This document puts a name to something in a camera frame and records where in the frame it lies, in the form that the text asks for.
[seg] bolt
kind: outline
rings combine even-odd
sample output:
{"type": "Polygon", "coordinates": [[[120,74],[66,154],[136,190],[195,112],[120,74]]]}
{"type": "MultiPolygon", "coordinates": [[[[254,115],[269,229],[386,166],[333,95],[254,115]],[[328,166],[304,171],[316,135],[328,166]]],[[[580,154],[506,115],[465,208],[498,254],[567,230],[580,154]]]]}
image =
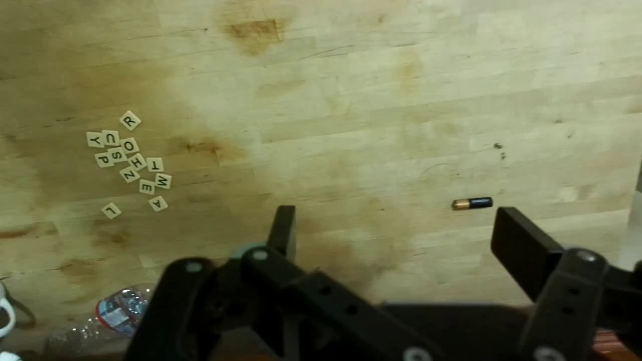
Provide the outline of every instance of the bolt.
{"type": "Polygon", "coordinates": [[[434,356],[421,347],[407,347],[403,351],[403,361],[434,361],[434,356]]]}
{"type": "Polygon", "coordinates": [[[203,267],[203,262],[197,262],[197,261],[189,261],[186,264],[185,264],[185,270],[186,272],[200,272],[205,267],[203,267]]]}
{"type": "Polygon", "coordinates": [[[536,361],[565,361],[565,356],[551,347],[538,347],[533,352],[536,361]]]}
{"type": "Polygon", "coordinates": [[[584,259],[586,262],[598,261],[596,254],[592,254],[590,251],[584,251],[584,249],[578,251],[578,257],[584,259]]]}
{"type": "Polygon", "coordinates": [[[265,261],[265,259],[269,259],[269,254],[267,254],[265,249],[256,249],[256,251],[252,252],[252,259],[254,259],[254,261],[265,261]]]}

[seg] wooden table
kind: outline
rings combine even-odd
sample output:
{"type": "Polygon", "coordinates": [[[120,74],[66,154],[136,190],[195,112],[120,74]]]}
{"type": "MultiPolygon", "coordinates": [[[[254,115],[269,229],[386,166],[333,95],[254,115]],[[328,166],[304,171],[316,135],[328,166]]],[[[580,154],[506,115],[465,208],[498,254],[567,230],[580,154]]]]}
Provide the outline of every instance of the wooden table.
{"type": "Polygon", "coordinates": [[[639,161],[642,3],[509,0],[24,0],[0,3],[0,274],[59,325],[166,262],[222,261],[298,207],[298,262],[370,301],[523,302],[490,252],[519,207],[617,254],[639,161]],[[135,110],[168,210],[88,131],[135,110]],[[106,221],[101,207],[122,217],[106,221]]]}

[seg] white object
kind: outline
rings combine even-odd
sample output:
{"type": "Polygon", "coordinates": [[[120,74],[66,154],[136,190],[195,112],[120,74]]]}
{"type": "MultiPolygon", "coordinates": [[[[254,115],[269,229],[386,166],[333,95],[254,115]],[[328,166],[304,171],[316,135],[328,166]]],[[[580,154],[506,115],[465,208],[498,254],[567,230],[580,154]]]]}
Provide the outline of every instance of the white object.
{"type": "Polygon", "coordinates": [[[108,156],[113,159],[113,162],[126,162],[126,154],[124,154],[124,148],[111,148],[106,150],[108,156]]]}
{"type": "Polygon", "coordinates": [[[157,175],[157,186],[158,189],[171,189],[172,186],[172,177],[171,175],[157,175]]]}
{"type": "Polygon", "coordinates": [[[87,133],[87,144],[90,148],[105,148],[102,133],[87,133]]]}
{"type": "Polygon", "coordinates": [[[102,131],[102,139],[105,139],[106,147],[118,147],[120,144],[118,131],[102,131]]]}
{"type": "Polygon", "coordinates": [[[122,210],[117,207],[117,202],[108,202],[106,207],[102,207],[102,214],[106,214],[106,219],[117,219],[118,214],[122,214],[122,210]]]}
{"type": "Polygon", "coordinates": [[[15,352],[0,352],[0,361],[20,361],[15,352]]]}
{"type": "Polygon", "coordinates": [[[135,154],[135,156],[128,159],[128,164],[130,164],[135,171],[140,171],[140,168],[146,166],[146,161],[144,161],[143,154],[135,154]]]}
{"type": "Polygon", "coordinates": [[[13,306],[7,302],[5,298],[5,288],[4,284],[0,282],[0,309],[5,310],[7,315],[7,322],[4,327],[0,327],[0,337],[5,337],[9,331],[13,331],[15,327],[15,310],[13,306]]]}
{"type": "Polygon", "coordinates": [[[136,139],[122,139],[120,147],[124,148],[126,154],[138,152],[138,142],[136,139]]]}
{"type": "Polygon", "coordinates": [[[154,194],[154,193],[157,193],[157,182],[140,179],[140,182],[138,182],[138,193],[143,193],[143,194],[154,194]]]}
{"type": "Polygon", "coordinates": [[[143,121],[133,112],[133,110],[126,110],[122,116],[120,116],[120,124],[128,131],[135,131],[143,121]]]}
{"type": "Polygon", "coordinates": [[[94,159],[101,168],[114,166],[113,156],[108,152],[97,152],[94,159]]]}
{"type": "Polygon", "coordinates": [[[154,213],[160,213],[160,210],[168,208],[168,204],[166,204],[166,200],[162,196],[151,198],[148,204],[152,207],[154,213]]]}
{"type": "Polygon", "coordinates": [[[146,168],[151,173],[162,173],[165,171],[162,159],[146,159],[146,168]]]}
{"type": "Polygon", "coordinates": [[[140,175],[133,166],[120,168],[120,177],[124,182],[135,182],[140,179],[140,175]]]}
{"type": "Polygon", "coordinates": [[[56,329],[43,345],[53,359],[82,359],[105,349],[124,349],[152,298],[148,284],[124,287],[98,301],[76,325],[56,329]]]}

